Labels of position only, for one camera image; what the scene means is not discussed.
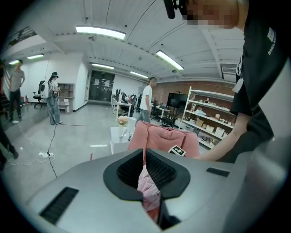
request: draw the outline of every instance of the red line on floor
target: red line on floor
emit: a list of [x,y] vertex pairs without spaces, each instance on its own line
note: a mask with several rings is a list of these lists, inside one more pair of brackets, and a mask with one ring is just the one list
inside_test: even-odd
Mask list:
[[61,126],[82,126],[82,125],[66,125],[66,124],[60,124]]

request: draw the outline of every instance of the neck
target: neck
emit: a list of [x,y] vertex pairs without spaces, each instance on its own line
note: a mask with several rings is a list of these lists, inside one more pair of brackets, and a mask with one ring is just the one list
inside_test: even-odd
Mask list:
[[241,29],[242,31],[244,31],[244,29],[245,29],[247,14],[249,11],[249,5],[250,5],[249,0],[238,0],[237,1],[239,18],[238,18],[238,23],[237,23],[236,27]]

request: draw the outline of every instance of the man in gray t-shirt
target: man in gray t-shirt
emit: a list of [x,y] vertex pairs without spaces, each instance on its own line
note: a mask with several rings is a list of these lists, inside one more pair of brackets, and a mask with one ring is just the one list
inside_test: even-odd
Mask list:
[[23,64],[22,60],[16,65],[14,71],[12,71],[11,79],[10,79],[10,122],[13,121],[13,113],[14,113],[14,101],[17,103],[17,114],[18,118],[21,120],[21,108],[20,108],[20,87],[24,83],[25,75],[21,70],[21,66]]

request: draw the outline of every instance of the black pants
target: black pants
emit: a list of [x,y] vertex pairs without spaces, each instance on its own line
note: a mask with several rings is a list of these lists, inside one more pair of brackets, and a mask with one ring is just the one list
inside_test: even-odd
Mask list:
[[20,89],[17,91],[10,92],[10,118],[13,118],[14,113],[14,101],[17,103],[17,114],[21,116],[21,107],[20,107]]
[[[0,122],[0,142],[6,149],[9,149],[9,151],[14,154],[15,148],[11,144],[9,138],[6,136],[6,134],[2,128],[1,122]],[[4,162],[5,160],[6,159],[5,159],[4,155],[2,154],[2,151],[0,150],[0,162]]]

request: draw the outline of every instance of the flower vase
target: flower vase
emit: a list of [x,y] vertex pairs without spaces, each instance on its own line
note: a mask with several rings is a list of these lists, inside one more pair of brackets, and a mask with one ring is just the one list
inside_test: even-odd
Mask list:
[[118,137],[122,137],[123,136],[123,126],[119,125],[118,127]]

